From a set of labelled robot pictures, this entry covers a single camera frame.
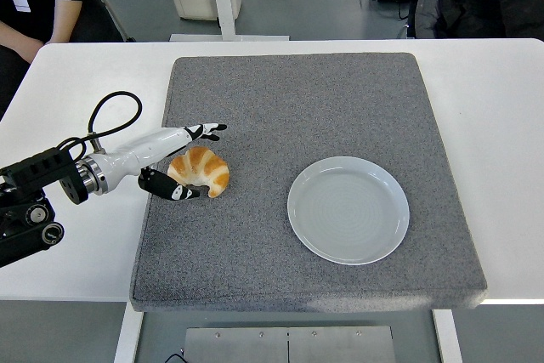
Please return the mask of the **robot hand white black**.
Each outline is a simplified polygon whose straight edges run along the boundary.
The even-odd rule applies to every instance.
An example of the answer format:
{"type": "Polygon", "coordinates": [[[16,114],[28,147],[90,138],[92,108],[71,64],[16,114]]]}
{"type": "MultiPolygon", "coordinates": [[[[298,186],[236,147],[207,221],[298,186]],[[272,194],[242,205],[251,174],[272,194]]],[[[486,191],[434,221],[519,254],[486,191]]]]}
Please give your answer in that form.
{"type": "Polygon", "coordinates": [[[97,194],[114,190],[127,175],[137,176],[139,187],[155,196],[171,201],[199,195],[188,187],[206,186],[208,196],[224,192],[230,171],[226,162],[204,146],[195,146],[182,156],[172,159],[167,173],[151,166],[177,153],[198,139],[217,140],[215,131],[225,130],[224,124],[207,123],[187,128],[162,128],[140,139],[122,145],[110,154],[92,154],[97,166],[94,176],[97,194]]]}

